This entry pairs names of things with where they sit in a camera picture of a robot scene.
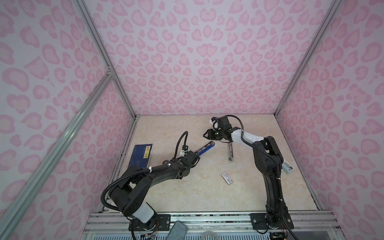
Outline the blue black stapler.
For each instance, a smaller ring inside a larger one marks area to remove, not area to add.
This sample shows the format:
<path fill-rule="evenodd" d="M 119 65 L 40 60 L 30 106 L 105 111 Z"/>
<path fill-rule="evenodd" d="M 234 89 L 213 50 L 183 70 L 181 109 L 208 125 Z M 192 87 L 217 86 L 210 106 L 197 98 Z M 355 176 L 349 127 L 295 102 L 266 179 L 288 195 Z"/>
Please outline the blue black stapler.
<path fill-rule="evenodd" d="M 210 150 L 214 146 L 215 146 L 214 141 L 210 141 L 209 143 L 201 147 L 199 150 L 195 151 L 195 154 L 197 154 L 198 156 L 201 156 L 202 154 L 206 153 L 208 150 Z"/>

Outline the red white staple box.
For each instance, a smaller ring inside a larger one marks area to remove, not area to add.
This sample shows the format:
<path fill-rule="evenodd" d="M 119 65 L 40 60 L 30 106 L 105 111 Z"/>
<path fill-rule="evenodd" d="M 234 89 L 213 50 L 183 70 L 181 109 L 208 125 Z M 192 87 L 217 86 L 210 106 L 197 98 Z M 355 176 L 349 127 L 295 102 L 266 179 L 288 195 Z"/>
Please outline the red white staple box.
<path fill-rule="evenodd" d="M 231 175 L 228 172 L 224 172 L 222 174 L 222 178 L 225 180 L 225 182 L 228 185 L 231 185 L 234 182 L 234 179 L 231 177 Z"/>

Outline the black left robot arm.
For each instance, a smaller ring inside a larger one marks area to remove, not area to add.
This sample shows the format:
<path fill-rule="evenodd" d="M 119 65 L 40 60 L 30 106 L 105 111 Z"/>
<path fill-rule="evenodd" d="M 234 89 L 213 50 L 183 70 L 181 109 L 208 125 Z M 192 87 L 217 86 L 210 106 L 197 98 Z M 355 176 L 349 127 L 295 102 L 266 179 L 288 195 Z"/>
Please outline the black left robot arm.
<path fill-rule="evenodd" d="M 199 160 L 198 154 L 188 151 L 184 156 L 166 160 L 159 166 L 129 167 L 120 178 L 103 190 L 101 203 L 143 224 L 153 222 L 156 211 L 144 202 L 149 189 L 164 181 L 181 180 L 188 176 Z"/>

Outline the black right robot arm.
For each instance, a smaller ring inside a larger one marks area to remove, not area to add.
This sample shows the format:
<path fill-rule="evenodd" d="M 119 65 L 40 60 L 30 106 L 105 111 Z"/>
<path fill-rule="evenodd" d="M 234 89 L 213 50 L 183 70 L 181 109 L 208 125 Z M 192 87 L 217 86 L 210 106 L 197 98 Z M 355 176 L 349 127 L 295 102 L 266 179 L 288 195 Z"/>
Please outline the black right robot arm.
<path fill-rule="evenodd" d="M 266 222 L 271 229 L 278 229 L 287 223 L 289 218 L 283 189 L 281 172 L 284 158 L 271 136 L 260 137 L 244 130 L 240 118 L 234 115 L 213 117 L 210 119 L 211 129 L 203 137 L 212 141 L 226 140 L 229 143 L 238 143 L 253 150 L 256 168 L 263 175 L 267 201 Z"/>

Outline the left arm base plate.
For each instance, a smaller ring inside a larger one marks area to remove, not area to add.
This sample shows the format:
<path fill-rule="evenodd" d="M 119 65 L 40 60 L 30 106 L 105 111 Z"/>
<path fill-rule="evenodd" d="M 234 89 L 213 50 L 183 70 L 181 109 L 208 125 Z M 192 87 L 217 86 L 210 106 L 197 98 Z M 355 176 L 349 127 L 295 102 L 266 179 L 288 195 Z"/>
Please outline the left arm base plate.
<path fill-rule="evenodd" d="M 148 222 L 143 223 L 138 218 L 134 218 L 130 221 L 129 230 L 130 231 L 147 231 L 153 232 L 157 231 L 169 231 L 171 224 L 171 215 L 169 214 L 154 214 Z"/>

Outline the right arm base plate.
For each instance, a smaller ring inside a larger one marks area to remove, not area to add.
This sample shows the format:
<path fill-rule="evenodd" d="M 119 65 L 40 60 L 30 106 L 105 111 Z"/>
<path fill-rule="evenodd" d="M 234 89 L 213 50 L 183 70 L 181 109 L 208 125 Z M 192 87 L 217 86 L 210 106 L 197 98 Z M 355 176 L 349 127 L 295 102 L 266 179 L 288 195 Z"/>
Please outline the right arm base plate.
<path fill-rule="evenodd" d="M 253 230 L 258 231 L 271 231 L 271 230 L 283 230 L 288 228 L 293 230 L 294 223 L 289 214 L 271 216 L 267 213 L 251 213 L 251 224 Z"/>

